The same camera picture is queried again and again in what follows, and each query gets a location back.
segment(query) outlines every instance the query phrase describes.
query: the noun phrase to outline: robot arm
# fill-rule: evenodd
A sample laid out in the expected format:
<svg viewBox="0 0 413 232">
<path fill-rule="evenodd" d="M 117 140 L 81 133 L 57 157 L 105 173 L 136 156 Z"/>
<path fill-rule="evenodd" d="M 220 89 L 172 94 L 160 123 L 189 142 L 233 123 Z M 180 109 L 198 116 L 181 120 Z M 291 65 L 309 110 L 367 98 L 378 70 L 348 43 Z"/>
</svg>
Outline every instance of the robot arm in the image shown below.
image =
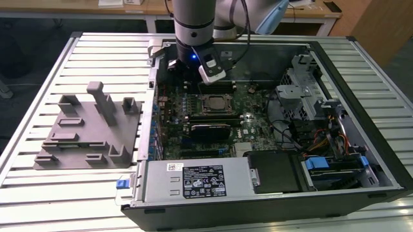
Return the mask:
<svg viewBox="0 0 413 232">
<path fill-rule="evenodd" d="M 232 31 L 245 27 L 244 0 L 173 0 L 178 60 L 198 70 L 206 85 L 226 77 L 233 61 L 221 60 L 213 46 L 214 29 Z M 289 0 L 245 0 L 252 30 L 271 34 L 281 22 Z"/>
</svg>

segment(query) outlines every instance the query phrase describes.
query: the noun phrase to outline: circuit board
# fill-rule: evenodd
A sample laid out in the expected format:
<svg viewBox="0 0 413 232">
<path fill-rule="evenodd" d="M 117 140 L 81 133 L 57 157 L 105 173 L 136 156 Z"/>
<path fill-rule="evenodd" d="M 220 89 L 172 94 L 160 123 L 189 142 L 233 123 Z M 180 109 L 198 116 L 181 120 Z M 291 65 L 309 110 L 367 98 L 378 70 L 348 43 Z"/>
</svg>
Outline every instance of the circuit board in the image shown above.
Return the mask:
<svg viewBox="0 0 413 232">
<path fill-rule="evenodd" d="M 189 151 L 213 151 L 220 150 L 220 157 L 236 157 L 234 144 L 251 142 L 253 150 L 277 149 L 276 137 L 271 130 L 265 113 L 265 103 L 268 101 L 268 91 L 259 90 L 249 92 L 249 83 L 237 83 L 237 91 L 226 94 L 232 99 L 232 111 L 244 118 L 241 126 L 230 128 L 229 139 L 216 141 L 213 143 L 192 143 L 188 147 L 184 144 L 192 140 L 188 136 L 185 128 L 185 118 L 189 114 L 202 111 L 200 98 L 205 99 L 205 95 L 188 94 L 184 88 L 176 87 L 168 92 L 169 101 L 165 106 L 165 160 L 189 159 L 182 157 L 182 152 Z"/>
</svg>

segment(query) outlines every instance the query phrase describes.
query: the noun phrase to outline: motherboard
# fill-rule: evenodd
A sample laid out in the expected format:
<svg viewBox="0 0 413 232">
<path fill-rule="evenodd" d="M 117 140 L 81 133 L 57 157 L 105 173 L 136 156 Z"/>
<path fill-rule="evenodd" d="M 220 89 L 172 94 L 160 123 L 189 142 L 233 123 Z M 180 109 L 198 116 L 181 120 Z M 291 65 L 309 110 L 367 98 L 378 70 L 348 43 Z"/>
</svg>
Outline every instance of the motherboard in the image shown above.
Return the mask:
<svg viewBox="0 0 413 232">
<path fill-rule="evenodd" d="M 265 110 L 271 91 L 256 83 L 229 85 L 226 94 L 205 87 L 197 94 L 186 86 L 161 89 L 165 160 L 236 157 L 245 146 L 277 149 Z"/>
</svg>

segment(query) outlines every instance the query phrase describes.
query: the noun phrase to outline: table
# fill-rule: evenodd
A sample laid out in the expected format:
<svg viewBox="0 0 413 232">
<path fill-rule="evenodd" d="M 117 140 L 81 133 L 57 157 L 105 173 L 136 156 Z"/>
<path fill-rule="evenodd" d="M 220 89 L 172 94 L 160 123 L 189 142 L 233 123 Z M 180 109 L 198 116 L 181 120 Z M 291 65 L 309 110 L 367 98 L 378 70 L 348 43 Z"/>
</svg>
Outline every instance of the table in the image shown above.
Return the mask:
<svg viewBox="0 0 413 232">
<path fill-rule="evenodd" d="M 157 33 L 157 20 L 172 20 L 164 0 L 146 0 L 142 5 L 125 5 L 124 8 L 100 9 L 98 0 L 3 0 L 0 17 L 19 18 L 78 18 L 78 19 L 144 19 L 149 33 Z M 328 36 L 341 13 L 333 13 L 317 0 L 312 7 L 289 9 L 284 23 L 321 24 L 319 36 Z"/>
<path fill-rule="evenodd" d="M 2 232 L 95 231 L 142 232 L 116 204 L 130 202 L 132 190 L 116 190 L 116 182 L 137 171 L 125 169 L 33 169 L 37 153 L 55 122 L 62 94 L 86 94 L 90 81 L 102 81 L 113 100 L 146 98 L 138 92 L 154 72 L 148 63 L 152 39 L 174 39 L 173 34 L 83 33 L 74 34 L 0 156 Z M 253 36 L 256 40 L 319 41 L 351 89 L 387 138 L 402 162 L 413 174 L 413 105 L 357 42 L 345 37 Z M 327 85 L 336 96 L 331 85 Z M 259 223 L 197 231 L 296 232 L 412 231 L 413 200 L 403 198 L 375 204 L 344 217 Z"/>
</svg>

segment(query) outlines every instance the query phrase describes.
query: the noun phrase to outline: wooden table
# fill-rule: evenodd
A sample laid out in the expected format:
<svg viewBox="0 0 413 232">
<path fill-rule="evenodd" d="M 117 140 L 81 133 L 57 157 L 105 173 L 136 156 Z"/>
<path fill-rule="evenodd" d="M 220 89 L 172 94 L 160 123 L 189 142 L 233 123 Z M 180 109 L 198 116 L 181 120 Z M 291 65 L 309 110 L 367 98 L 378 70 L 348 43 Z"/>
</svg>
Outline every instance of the wooden table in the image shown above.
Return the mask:
<svg viewBox="0 0 413 232">
<path fill-rule="evenodd" d="M 0 17 L 19 18 L 78 18 L 78 19 L 144 19 L 149 33 L 157 33 L 157 20 L 172 20 L 164 0 L 146 0 L 142 5 L 100 9 L 98 0 L 0 0 Z M 284 23 L 321 24 L 317 35 L 331 33 L 341 13 L 333 13 L 317 0 L 311 7 L 289 9 Z"/>
</svg>

